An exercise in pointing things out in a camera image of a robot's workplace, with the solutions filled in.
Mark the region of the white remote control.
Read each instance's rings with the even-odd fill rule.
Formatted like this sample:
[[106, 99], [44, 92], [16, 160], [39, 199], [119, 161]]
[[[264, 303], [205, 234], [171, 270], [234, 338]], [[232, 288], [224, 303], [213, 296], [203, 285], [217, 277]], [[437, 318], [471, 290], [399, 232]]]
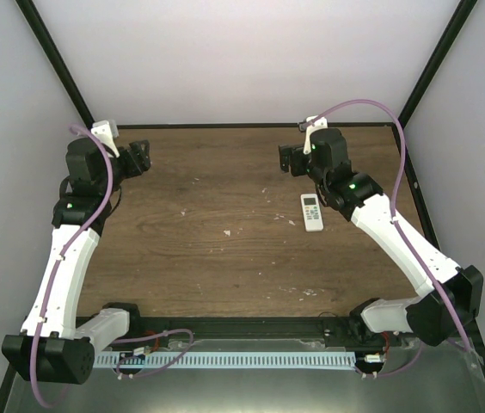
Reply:
[[301, 194], [300, 203], [305, 230], [307, 232], [322, 231], [324, 226], [318, 196], [316, 194]]

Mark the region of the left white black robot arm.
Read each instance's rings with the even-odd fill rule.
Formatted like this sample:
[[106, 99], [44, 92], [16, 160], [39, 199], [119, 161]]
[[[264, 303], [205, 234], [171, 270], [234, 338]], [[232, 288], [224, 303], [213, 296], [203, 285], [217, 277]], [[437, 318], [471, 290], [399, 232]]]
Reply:
[[151, 166], [146, 140], [101, 151], [89, 138], [69, 143], [68, 176], [53, 208], [52, 247], [40, 289], [18, 335], [3, 339], [2, 353], [26, 381], [84, 383], [95, 357], [115, 340], [136, 346], [143, 337], [135, 304], [109, 303], [85, 324], [76, 313], [86, 271], [114, 207], [110, 195]]

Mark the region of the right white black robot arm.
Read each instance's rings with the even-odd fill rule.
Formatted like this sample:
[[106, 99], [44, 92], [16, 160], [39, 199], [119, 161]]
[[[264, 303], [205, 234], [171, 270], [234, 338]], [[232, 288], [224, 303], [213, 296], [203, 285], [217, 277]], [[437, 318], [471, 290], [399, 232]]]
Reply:
[[410, 299], [369, 299], [352, 314], [352, 341], [367, 347], [382, 332], [413, 333], [429, 346], [457, 334], [479, 313], [483, 276], [464, 268], [429, 243], [367, 174], [353, 170], [347, 142], [336, 128], [320, 127], [301, 145], [279, 147], [279, 166], [293, 176], [308, 176], [313, 194], [301, 198], [306, 224], [319, 228], [319, 207], [330, 207], [367, 234], [401, 269], [416, 295]]

